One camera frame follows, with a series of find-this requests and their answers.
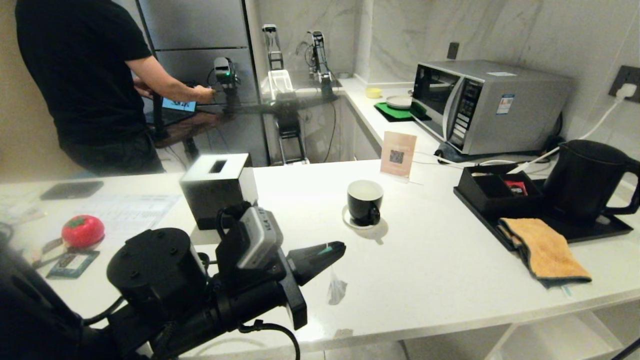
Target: microwave oven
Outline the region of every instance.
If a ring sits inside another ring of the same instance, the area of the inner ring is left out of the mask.
[[[486,60],[419,63],[413,119],[461,154],[543,150],[572,80]]]

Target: kettle lid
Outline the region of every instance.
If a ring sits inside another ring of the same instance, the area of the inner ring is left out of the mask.
[[[613,146],[591,140],[571,140],[561,147],[566,147],[576,155],[603,163],[620,164],[628,161],[628,156]]]

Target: dark pants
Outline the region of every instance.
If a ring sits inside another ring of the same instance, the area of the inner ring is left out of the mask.
[[[164,172],[151,136],[107,145],[61,143],[60,148],[78,165],[98,176],[158,174]]]

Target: stainless steel refrigerator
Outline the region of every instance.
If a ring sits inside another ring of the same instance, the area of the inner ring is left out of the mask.
[[[207,80],[214,59],[226,57],[234,63],[240,79],[240,105],[259,103],[243,0],[140,0],[140,10],[147,25],[149,46],[169,74],[185,83],[207,86],[207,82],[215,82],[214,74]],[[222,111],[227,100],[218,90],[216,105],[202,106],[201,110]],[[198,135],[194,141],[203,154],[249,152],[253,166],[269,165],[266,133],[259,114],[238,114],[235,120]]]

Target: laptop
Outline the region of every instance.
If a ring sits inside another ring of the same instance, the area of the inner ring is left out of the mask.
[[[173,101],[163,97],[162,100],[162,120],[165,126],[175,124],[196,115],[196,102]],[[154,123],[154,112],[145,114],[147,124]]]

